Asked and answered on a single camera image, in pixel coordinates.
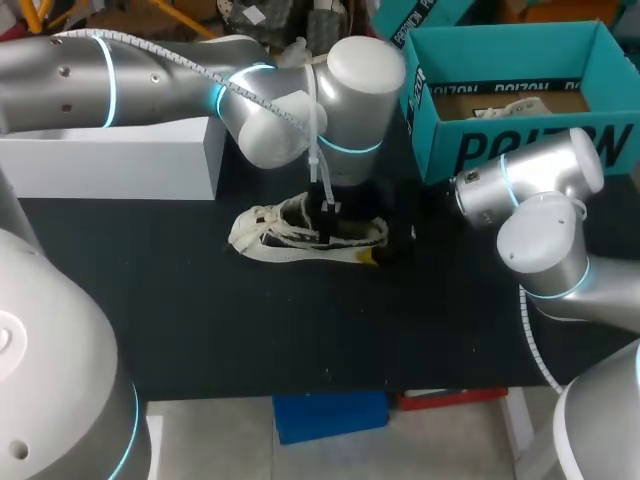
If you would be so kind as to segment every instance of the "white table leg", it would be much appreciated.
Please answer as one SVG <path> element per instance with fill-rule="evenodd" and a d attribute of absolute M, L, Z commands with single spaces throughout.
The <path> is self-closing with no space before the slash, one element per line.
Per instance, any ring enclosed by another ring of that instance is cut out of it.
<path fill-rule="evenodd" d="M 522 388 L 510 388 L 501 401 L 516 480 L 543 480 L 558 462 L 553 444 L 553 415 L 536 435 Z"/>

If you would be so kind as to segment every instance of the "white sneaker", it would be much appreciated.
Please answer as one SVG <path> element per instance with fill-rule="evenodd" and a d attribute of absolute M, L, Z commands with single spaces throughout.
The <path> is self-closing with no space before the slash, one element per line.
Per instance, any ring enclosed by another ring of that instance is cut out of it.
<path fill-rule="evenodd" d="M 488 108 L 473 118 L 531 117 L 550 114 L 551 111 L 539 97 L 528 97 L 510 103 L 504 108 Z"/>
<path fill-rule="evenodd" d="M 298 260 L 332 260 L 375 265 L 372 251 L 384 246 L 389 229 L 381 218 L 370 222 L 339 221 L 344 238 L 320 242 L 305 210 L 306 193 L 279 205 L 253 207 L 240 214 L 231 227 L 229 244 L 241 255 L 261 262 L 286 263 Z"/>

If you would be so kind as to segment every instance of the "blue led ring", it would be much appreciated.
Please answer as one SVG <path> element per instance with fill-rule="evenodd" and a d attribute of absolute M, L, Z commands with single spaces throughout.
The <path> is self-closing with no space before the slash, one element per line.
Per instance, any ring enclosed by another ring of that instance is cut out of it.
<path fill-rule="evenodd" d="M 92 38 L 98 42 L 98 45 L 100 45 L 102 53 L 104 53 L 104 59 L 107 62 L 107 72 L 109 73 L 109 113 L 107 114 L 107 120 L 104 122 L 102 128 L 109 128 L 116 116 L 116 101 L 118 98 L 116 90 L 116 70 L 113 68 L 113 58 L 111 58 L 109 46 L 103 39 L 96 35 Z"/>
<path fill-rule="evenodd" d="M 127 462 L 127 459 L 131 454 L 131 449 L 133 448 L 133 444 L 136 441 L 136 435 L 138 433 L 138 424 L 140 422 L 140 401 L 138 400 L 138 392 L 136 391 L 136 386 L 135 385 L 132 385 L 132 386 L 133 386 L 133 396 L 136 399 L 136 420 L 133 424 L 133 433 L 131 434 L 131 440 L 129 440 L 129 445 L 127 446 L 127 449 L 124 451 L 124 455 L 122 455 L 122 459 L 120 460 L 120 463 L 118 463 L 118 466 L 116 467 L 116 469 L 113 471 L 113 473 L 107 480 L 115 480 L 115 478 L 118 476 L 118 474 L 124 467 L 124 464 Z"/>
<path fill-rule="evenodd" d="M 274 69 L 274 68 L 276 67 L 274 67 L 273 65 L 267 65 L 265 63 L 256 63 L 255 65 L 251 65 L 250 67 L 244 68 L 234 73 L 229 78 L 229 81 L 235 83 L 236 80 L 244 77 L 247 73 L 255 72 L 256 70 Z M 220 115 L 220 104 L 222 103 L 222 97 L 224 96 L 226 91 L 227 91 L 227 87 L 225 86 L 222 86 L 222 88 L 217 89 L 217 98 L 215 100 L 215 103 L 216 103 L 216 112 L 218 113 L 218 117 L 220 118 L 222 118 L 222 115 Z"/>
<path fill-rule="evenodd" d="M 340 146 L 336 145 L 335 143 L 331 143 L 329 140 L 324 138 L 322 135 L 318 135 L 318 138 L 320 138 L 320 141 L 322 143 L 324 143 L 326 146 L 331 147 L 334 150 L 337 150 L 338 152 L 350 153 L 350 154 L 353 154 L 353 155 L 362 155 L 364 153 L 373 152 L 374 150 L 379 148 L 380 145 L 382 145 L 382 142 L 380 142 L 377 145 L 374 145 L 373 147 L 369 147 L 369 148 L 363 148 L 363 149 L 344 148 L 344 147 L 340 147 Z"/>
<path fill-rule="evenodd" d="M 582 278 L 580 279 L 580 281 L 578 283 L 576 283 L 576 285 L 573 288 L 570 288 L 566 292 L 562 292 L 562 293 L 559 293 L 557 295 L 534 295 L 533 293 L 531 293 L 531 292 L 529 292 L 527 290 L 525 290 L 525 292 L 527 292 L 527 295 L 530 295 L 533 298 L 539 298 L 541 300 L 555 300 L 557 298 L 566 297 L 567 295 L 575 292 L 578 288 L 580 288 L 580 285 L 582 285 L 584 283 L 584 281 L 587 279 L 587 275 L 589 275 L 590 267 L 591 267 L 591 262 L 589 262 L 589 257 L 587 257 L 587 268 L 584 271 L 584 275 L 582 275 Z"/>
<path fill-rule="evenodd" d="M 504 179 L 504 183 L 507 186 L 509 197 L 511 197 L 513 206 L 517 207 L 518 205 L 520 205 L 520 202 L 518 202 L 516 194 L 513 193 L 513 186 L 511 185 L 511 180 L 509 180 L 509 175 L 507 175 L 507 162 L 504 153 L 500 156 L 500 168 L 502 169 L 502 178 Z"/>

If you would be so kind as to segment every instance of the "black table surface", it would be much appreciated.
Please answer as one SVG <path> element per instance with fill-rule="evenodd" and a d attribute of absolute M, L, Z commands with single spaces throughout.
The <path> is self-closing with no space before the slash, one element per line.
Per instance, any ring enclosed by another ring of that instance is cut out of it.
<path fill-rule="evenodd" d="M 416 176 L 398 119 L 376 177 L 390 187 Z M 306 184 L 304 162 L 258 170 L 228 142 L 215 202 L 22 203 L 52 262 L 105 311 L 146 400 L 544 384 L 495 232 L 390 270 L 263 264 L 224 248 L 236 215 Z M 608 178 L 588 206 L 590 250 L 640 258 L 631 179 Z M 534 312 L 532 328 L 560 382 L 635 338 Z"/>

